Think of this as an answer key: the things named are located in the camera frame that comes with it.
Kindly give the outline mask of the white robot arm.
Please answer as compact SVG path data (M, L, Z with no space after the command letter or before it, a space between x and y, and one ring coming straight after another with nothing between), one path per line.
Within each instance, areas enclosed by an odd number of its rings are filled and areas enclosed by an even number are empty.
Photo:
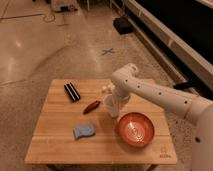
M111 113L119 115L136 94L196 126L191 171L213 171L213 100L139 79L138 68L129 63L111 75Z

